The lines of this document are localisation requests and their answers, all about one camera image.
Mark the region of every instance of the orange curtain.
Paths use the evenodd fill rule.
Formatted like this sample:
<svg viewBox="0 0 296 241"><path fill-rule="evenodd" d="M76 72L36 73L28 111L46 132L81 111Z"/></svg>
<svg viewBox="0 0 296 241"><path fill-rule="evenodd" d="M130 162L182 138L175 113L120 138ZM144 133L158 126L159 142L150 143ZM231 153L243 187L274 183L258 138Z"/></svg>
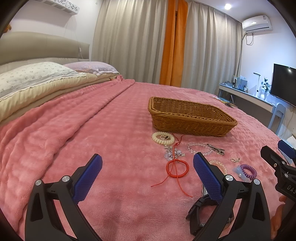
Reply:
<svg viewBox="0 0 296 241"><path fill-rule="evenodd" d="M185 0L178 1L176 21L176 1L168 1L165 44L159 83L161 85L180 87L183 74L188 3Z"/></svg>

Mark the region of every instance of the headboard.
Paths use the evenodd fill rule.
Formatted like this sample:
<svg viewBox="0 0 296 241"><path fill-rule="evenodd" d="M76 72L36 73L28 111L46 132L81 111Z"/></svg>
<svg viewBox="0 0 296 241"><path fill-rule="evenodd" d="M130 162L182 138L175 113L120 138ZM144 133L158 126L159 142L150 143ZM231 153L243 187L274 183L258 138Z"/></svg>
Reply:
<svg viewBox="0 0 296 241"><path fill-rule="evenodd" d="M0 74L44 61L58 64L89 61L89 44L33 32L9 32L0 38Z"/></svg>

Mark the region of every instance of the red cord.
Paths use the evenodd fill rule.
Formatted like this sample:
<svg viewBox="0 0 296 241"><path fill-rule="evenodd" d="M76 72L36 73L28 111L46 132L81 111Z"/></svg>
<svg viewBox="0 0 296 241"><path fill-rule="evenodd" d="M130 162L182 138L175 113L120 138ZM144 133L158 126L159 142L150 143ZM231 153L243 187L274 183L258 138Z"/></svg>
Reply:
<svg viewBox="0 0 296 241"><path fill-rule="evenodd" d="M178 179L178 178L180 178L180 177L184 177L184 176L188 173L188 171L189 171L189 164L188 164L187 162L175 158L175 147L181 143L181 141L182 141L182 137L183 137L183 136L181 136L180 141L179 141L179 139L178 139L174 134L173 134L173 136L178 140L178 142L173 146L173 150L172 150L173 159L172 159L171 161L169 161L169 162L167 163L167 165L166 165L166 171L167 171L167 173L168 173L168 176L167 176L167 177L166 177L161 183L158 183L158 184L152 185L151 187L154 187L154 186L157 186L157 185L159 185L159 184L164 183L164 181L165 181L169 176L171 176L171 177L173 177L173 178L177 178L178 185L179 185L180 189L182 190L182 192L183 192L185 195L187 195L188 197L193 197L193 196L188 195L188 194L182 189L182 187L181 187L181 185L180 185L180 183L179 183L179 179ZM175 164L175 161L178 161L178 162L184 163L184 164L186 165L186 171L185 171L183 174L178 175L178 172L177 172L177 166L176 166L176 164ZM169 165L170 165L171 163L173 163L173 166L172 166L171 170L169 170ZM172 174L172 169L173 169L173 167L175 167L176 175Z"/></svg>

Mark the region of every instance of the purple spiral hair tie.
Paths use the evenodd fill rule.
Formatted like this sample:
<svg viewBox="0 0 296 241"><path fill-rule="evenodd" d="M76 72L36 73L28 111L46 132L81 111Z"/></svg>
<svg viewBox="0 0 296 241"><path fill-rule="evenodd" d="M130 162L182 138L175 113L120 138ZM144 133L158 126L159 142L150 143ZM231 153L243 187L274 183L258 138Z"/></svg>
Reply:
<svg viewBox="0 0 296 241"><path fill-rule="evenodd" d="M251 166L249 166L249 165L247 165L247 164L242 164L242 165L240 165L240 168L241 168L242 172L244 173L244 175L245 175L247 178L249 178L251 181L254 180L254 179L256 178L256 176L257 176L257 172L256 172L256 170L255 170L253 167L251 167ZM252 173L252 175L247 174L247 173L244 171L244 169L248 169L248 170Z"/></svg>

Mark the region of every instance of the textured blue rubber pad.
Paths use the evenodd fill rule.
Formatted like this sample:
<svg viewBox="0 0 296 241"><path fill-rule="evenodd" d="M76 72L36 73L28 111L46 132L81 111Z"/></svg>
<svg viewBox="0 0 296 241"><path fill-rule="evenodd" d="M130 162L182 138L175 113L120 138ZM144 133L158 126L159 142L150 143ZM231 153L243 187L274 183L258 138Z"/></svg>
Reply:
<svg viewBox="0 0 296 241"><path fill-rule="evenodd" d="M221 184L199 153L193 157L193 166L211 199L220 203L223 199Z"/></svg>
<svg viewBox="0 0 296 241"><path fill-rule="evenodd" d="M296 158L296 153L295 150L290 147L286 142L284 142L283 140L280 140L278 142L278 148L285 153L289 158L294 159Z"/></svg>
<svg viewBox="0 0 296 241"><path fill-rule="evenodd" d="M79 180L76 182L75 186L73 187L74 195L72 198L76 204L78 204L80 201L83 201L86 198L96 177L101 171L102 166L102 157L97 155L90 163L88 168L83 172Z"/></svg>

